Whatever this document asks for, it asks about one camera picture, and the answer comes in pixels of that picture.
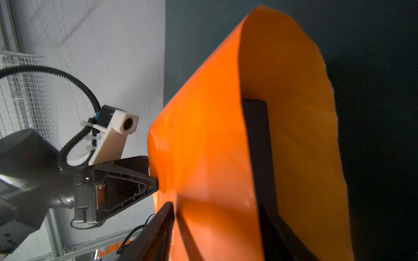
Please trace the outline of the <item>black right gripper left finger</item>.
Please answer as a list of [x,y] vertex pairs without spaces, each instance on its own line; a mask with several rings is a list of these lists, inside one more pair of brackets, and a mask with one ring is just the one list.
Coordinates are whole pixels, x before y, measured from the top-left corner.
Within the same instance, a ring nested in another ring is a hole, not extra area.
[[150,224],[118,258],[120,261],[167,261],[175,221],[174,205],[166,202]]

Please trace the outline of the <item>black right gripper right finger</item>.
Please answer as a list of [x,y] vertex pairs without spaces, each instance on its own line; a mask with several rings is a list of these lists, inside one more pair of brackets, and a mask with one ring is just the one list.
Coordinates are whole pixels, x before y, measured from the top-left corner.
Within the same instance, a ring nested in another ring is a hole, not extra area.
[[277,213],[259,204],[259,222],[263,251],[267,261],[317,261]]

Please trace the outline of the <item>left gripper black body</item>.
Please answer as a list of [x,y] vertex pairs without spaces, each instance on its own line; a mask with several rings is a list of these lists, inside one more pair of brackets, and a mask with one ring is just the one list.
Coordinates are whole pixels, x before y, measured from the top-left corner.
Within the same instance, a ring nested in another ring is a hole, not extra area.
[[97,224],[96,165],[78,167],[73,172],[74,213],[76,223]]

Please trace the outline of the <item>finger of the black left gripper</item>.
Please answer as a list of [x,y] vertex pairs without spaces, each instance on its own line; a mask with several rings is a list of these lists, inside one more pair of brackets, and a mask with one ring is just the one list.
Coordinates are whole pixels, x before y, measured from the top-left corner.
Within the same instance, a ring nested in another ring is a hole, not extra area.
[[93,218],[109,219],[158,191],[147,156],[93,166]]

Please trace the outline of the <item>orange wrapping paper sheet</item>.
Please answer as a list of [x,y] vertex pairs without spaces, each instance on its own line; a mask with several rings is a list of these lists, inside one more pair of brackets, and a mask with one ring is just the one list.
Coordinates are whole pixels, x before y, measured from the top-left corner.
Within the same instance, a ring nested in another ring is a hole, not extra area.
[[173,261],[264,261],[256,168],[242,100],[267,109],[273,180],[267,204],[304,260],[352,261],[334,90],[317,45],[290,16],[259,6],[153,122],[150,172],[159,211],[174,205]]

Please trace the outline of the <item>dark blue gift box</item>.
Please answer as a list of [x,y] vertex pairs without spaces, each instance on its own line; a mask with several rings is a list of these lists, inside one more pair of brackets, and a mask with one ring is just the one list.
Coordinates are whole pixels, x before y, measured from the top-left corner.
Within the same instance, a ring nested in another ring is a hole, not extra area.
[[267,104],[260,100],[242,100],[256,201],[261,222],[277,214],[275,176]]

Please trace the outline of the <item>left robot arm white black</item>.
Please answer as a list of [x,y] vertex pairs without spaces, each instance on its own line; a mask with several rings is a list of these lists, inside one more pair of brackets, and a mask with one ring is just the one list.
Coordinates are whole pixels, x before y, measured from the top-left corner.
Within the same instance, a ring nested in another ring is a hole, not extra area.
[[88,230],[101,227],[158,190],[158,180],[149,175],[147,156],[122,158],[127,137],[137,129],[138,116],[100,105],[79,79],[52,67],[6,67],[1,77],[28,72],[71,82],[87,96],[95,115],[60,150],[32,128],[1,139],[2,257],[36,232],[50,209],[73,209],[71,227]]

